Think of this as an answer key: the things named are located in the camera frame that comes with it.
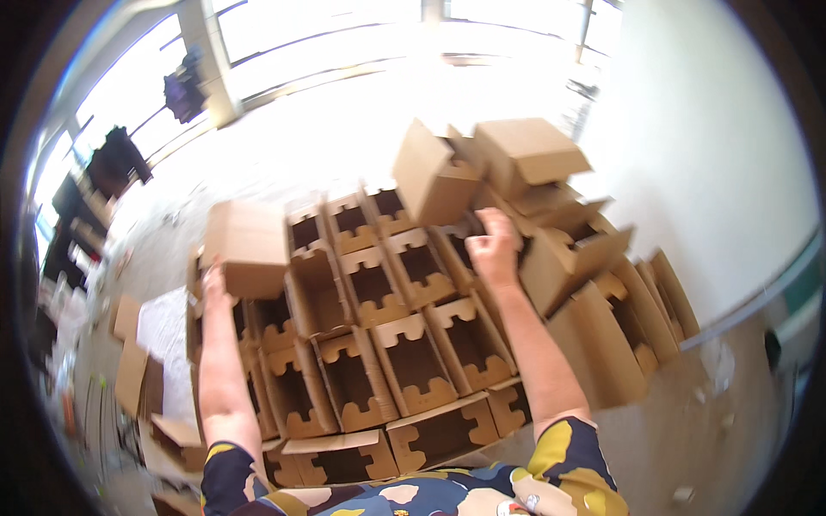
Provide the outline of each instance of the wall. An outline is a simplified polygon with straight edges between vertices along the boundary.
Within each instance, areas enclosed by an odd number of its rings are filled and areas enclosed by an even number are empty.
[[[615,225],[637,224],[634,256],[665,250],[701,325],[760,291],[819,223],[789,105],[721,2],[626,2],[580,143],[591,194],[617,200]]]

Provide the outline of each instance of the open cardboard box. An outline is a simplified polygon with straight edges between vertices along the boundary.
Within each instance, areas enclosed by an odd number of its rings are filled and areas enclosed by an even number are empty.
[[[364,186],[366,212],[368,222],[378,228],[378,234],[383,239],[392,234],[412,230],[416,223],[407,215],[404,205],[396,192],[396,185]]]
[[[414,119],[399,148],[392,170],[396,192],[421,227],[455,223],[478,186],[480,173],[453,147],[456,138],[462,136],[453,127],[448,138],[439,138]]]
[[[152,414],[152,438],[184,471],[202,471],[207,461],[207,446],[201,434],[183,421]]]
[[[487,403],[499,437],[506,438],[533,421],[525,387],[518,376],[487,388]]]
[[[386,245],[388,262],[412,310],[456,294],[456,287],[423,228],[394,234]]]
[[[445,305],[427,305],[424,314],[460,396],[516,374],[508,347],[475,291]]]
[[[608,301],[626,295],[619,282],[588,282],[545,325],[592,410],[627,405],[648,394],[648,383]]]
[[[361,187],[350,195],[327,201],[326,220],[339,256],[372,247],[378,241],[368,222],[367,202]]]
[[[595,214],[593,205],[580,205],[563,226],[565,230],[537,228],[520,268],[525,293],[546,317],[587,281],[613,267],[633,233],[633,228],[615,229]]]
[[[488,162],[487,180],[508,200],[591,169],[577,145],[542,118],[480,122],[473,139]]]
[[[370,329],[378,360],[402,416],[457,399],[456,390],[422,314]]]
[[[339,261],[350,304],[358,312],[358,323],[362,328],[372,328],[410,314],[381,247],[345,254]]]
[[[123,343],[115,399],[135,419],[149,420],[164,411],[164,365],[132,338]]]
[[[663,317],[669,321],[674,339],[680,343],[697,335],[700,325],[686,291],[683,290],[680,279],[674,273],[665,253],[658,249],[648,263],[638,263],[637,270],[651,291]]]
[[[399,419],[376,352],[366,331],[312,341],[339,426],[357,432]]]
[[[289,264],[280,207],[250,201],[225,201],[209,210],[201,265],[220,255],[226,291],[245,299],[276,299]]]
[[[280,455],[294,461],[304,486],[387,480],[399,474],[381,429],[291,439]]]
[[[323,340],[349,332],[354,322],[333,250],[317,240],[296,252],[285,277],[287,301],[298,336]]]
[[[488,394],[467,398],[387,425],[402,475],[450,461],[499,439]]]

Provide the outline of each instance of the hand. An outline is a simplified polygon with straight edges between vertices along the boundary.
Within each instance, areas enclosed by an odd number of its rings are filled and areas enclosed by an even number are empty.
[[[519,286],[516,277],[516,239],[510,219],[497,208],[477,210],[476,215],[485,225],[487,234],[465,239],[474,270],[492,290]]]

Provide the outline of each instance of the cardboard box with cutout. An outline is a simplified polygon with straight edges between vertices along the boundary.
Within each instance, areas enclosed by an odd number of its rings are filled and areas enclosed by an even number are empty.
[[[423,311],[459,395],[481,391],[516,374],[513,357],[475,291]]]
[[[332,340],[313,341],[327,393],[345,433],[399,418],[368,333],[358,326],[352,330]]]
[[[396,282],[412,310],[456,295],[456,287],[423,228],[394,234],[386,245]]]
[[[499,439],[487,404],[478,392],[437,409],[387,425],[387,437],[402,475],[437,466]]]
[[[370,329],[370,334],[390,392],[403,417],[458,398],[422,314],[380,324]]]

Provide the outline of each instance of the tiled floor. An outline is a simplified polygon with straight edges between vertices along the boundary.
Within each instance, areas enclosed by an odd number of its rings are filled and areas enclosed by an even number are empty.
[[[188,249],[201,242],[207,210],[216,201],[286,201],[338,178],[386,176],[413,116],[435,129],[452,121],[468,131],[476,120],[559,115],[542,96],[521,98],[513,83],[503,90],[473,75],[481,72],[463,73],[461,80],[476,84],[472,94],[429,111],[421,109],[425,102],[408,102],[398,77],[377,74],[284,97],[194,140],[159,164],[152,182],[135,185],[120,200],[108,255],[115,262],[127,249],[134,254],[118,280],[106,273],[99,300],[126,293],[148,301],[184,285]],[[511,102],[484,102],[503,95]],[[695,348],[652,377],[642,404],[595,414],[605,458],[632,514],[734,514],[771,463],[786,395],[768,372],[762,324],[749,320],[723,340],[736,367],[722,394],[712,394]],[[112,387],[120,352],[106,324],[83,338],[78,350],[76,403],[89,404],[84,419],[90,446],[80,467],[101,476],[101,498],[120,514],[151,514],[148,493],[159,482],[116,452]],[[101,387],[101,376],[107,387]],[[488,456],[525,464],[532,447],[527,428]],[[695,489],[687,506],[672,503],[680,486]]]

